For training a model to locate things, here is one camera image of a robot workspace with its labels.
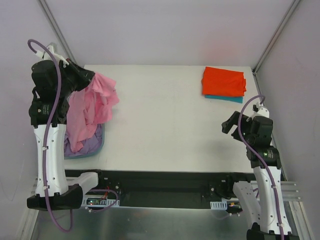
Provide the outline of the pink t shirt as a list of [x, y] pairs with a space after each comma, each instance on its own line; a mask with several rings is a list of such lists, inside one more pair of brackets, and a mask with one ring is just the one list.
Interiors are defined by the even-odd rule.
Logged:
[[66, 132], [72, 153], [84, 148], [97, 126], [112, 119], [112, 108], [119, 103], [116, 81], [96, 72], [91, 83], [69, 98]]

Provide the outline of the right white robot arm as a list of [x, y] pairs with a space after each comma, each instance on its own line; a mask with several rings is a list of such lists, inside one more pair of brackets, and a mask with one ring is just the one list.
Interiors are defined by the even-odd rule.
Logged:
[[250, 180], [232, 177], [225, 192], [237, 197], [247, 222], [248, 240], [297, 240], [288, 222], [281, 188], [282, 165], [279, 151], [272, 146], [273, 120], [269, 110], [257, 103], [253, 115], [235, 111], [222, 123], [222, 132], [245, 144], [246, 156], [257, 183], [254, 193]]

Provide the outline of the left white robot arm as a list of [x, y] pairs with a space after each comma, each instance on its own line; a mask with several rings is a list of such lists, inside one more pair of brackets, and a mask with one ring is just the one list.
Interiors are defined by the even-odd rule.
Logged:
[[[41, 49], [31, 47], [33, 43]], [[27, 207], [39, 211], [79, 209], [87, 192], [99, 195], [106, 188], [95, 171], [68, 182], [64, 166], [68, 98], [85, 89], [95, 74], [58, 54], [55, 43], [44, 46], [30, 39], [27, 45], [40, 58], [31, 67], [35, 86], [28, 114], [37, 144], [38, 174], [35, 193], [26, 200]]]

